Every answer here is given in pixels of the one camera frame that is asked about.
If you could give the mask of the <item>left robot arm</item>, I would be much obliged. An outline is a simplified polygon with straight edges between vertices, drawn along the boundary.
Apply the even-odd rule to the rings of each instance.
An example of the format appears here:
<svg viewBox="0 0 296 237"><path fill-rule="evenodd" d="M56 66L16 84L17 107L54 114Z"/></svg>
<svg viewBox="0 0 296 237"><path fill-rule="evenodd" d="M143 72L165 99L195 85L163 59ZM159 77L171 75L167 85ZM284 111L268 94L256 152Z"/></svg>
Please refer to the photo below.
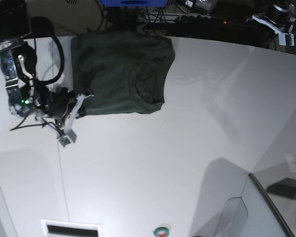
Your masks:
<svg viewBox="0 0 296 237"><path fill-rule="evenodd" d="M273 26L294 25L296 18L290 12L290 0L268 0L265 2L263 20Z"/></svg>

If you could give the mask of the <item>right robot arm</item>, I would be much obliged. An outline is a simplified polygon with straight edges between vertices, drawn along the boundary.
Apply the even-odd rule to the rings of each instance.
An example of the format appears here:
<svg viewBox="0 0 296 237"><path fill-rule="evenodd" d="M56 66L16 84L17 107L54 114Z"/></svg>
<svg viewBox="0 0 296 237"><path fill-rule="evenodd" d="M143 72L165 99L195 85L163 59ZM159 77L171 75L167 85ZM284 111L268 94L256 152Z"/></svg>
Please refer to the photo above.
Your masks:
<svg viewBox="0 0 296 237"><path fill-rule="evenodd" d="M39 80L37 51L27 39L50 37L57 46L60 66L49 80ZM77 95L66 87L50 90L65 68L65 56L52 23L44 17L30 17L24 0L0 0L0 68L11 113L21 118L35 115L54 119L62 127L66 119L83 115L85 95Z"/></svg>

